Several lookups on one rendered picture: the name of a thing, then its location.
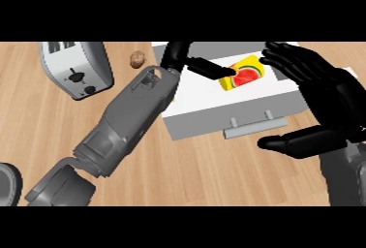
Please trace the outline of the brown potato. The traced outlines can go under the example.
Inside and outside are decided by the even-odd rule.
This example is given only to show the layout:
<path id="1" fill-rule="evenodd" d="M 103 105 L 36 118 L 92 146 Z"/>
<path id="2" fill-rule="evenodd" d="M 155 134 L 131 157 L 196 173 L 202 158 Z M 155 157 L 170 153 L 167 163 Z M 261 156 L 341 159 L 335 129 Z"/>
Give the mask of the brown potato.
<path id="1" fill-rule="evenodd" d="M 145 53 L 136 50 L 130 55 L 130 66 L 133 69 L 139 69 L 146 61 Z"/>

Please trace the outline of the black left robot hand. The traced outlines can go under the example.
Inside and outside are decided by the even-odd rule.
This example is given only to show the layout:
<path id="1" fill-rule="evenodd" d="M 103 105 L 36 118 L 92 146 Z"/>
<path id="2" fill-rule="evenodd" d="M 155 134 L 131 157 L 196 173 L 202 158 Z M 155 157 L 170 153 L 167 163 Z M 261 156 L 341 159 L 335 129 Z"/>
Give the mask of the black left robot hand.
<path id="1" fill-rule="evenodd" d="M 174 69 L 177 72 L 188 70 L 205 78 L 220 79 L 236 75 L 236 70 L 221 67 L 202 57 L 188 57 L 192 42 L 168 42 L 159 66 L 165 69 Z"/>

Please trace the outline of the open white drawer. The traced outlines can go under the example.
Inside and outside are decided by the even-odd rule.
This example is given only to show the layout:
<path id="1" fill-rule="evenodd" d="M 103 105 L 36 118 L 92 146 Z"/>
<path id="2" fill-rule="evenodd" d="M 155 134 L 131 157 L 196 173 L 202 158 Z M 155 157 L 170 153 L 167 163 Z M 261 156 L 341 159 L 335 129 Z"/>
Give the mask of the open white drawer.
<path id="1" fill-rule="evenodd" d="M 267 108 L 278 116 L 307 110 L 297 84 L 270 66 L 258 63 L 264 42 L 193 42 L 189 56 L 202 57 L 221 67 L 236 71 L 233 76 L 210 79 L 188 69 L 182 72 L 173 103 L 162 117 L 173 117 L 232 104 L 267 100 Z"/>

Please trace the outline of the silver toaster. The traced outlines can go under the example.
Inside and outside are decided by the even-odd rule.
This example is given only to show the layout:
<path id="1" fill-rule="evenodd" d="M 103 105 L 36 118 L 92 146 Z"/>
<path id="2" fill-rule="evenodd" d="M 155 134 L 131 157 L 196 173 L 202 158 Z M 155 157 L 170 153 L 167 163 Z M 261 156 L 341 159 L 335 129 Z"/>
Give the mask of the silver toaster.
<path id="1" fill-rule="evenodd" d="M 102 42 L 40 42 L 40 64 L 49 79 L 77 101 L 115 85 Z"/>

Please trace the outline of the dark grey round appliance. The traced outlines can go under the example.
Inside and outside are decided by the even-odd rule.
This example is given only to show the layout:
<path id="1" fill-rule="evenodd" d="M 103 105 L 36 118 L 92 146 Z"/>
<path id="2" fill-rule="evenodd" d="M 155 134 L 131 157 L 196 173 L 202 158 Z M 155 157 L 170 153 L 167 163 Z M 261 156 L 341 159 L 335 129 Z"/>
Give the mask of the dark grey round appliance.
<path id="1" fill-rule="evenodd" d="M 18 168 L 0 163 L 0 206 L 16 206 L 24 188 L 22 175 Z"/>

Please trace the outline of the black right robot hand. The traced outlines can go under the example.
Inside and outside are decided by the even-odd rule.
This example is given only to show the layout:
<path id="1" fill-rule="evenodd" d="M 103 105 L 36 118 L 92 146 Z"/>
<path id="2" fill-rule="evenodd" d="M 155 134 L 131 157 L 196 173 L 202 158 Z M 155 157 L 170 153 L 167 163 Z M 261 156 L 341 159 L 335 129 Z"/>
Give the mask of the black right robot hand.
<path id="1" fill-rule="evenodd" d="M 258 61 L 297 83 L 316 126 L 258 140 L 261 149 L 297 159 L 366 140 L 366 88 L 350 72 L 332 66 L 319 53 L 301 46 L 267 42 Z"/>

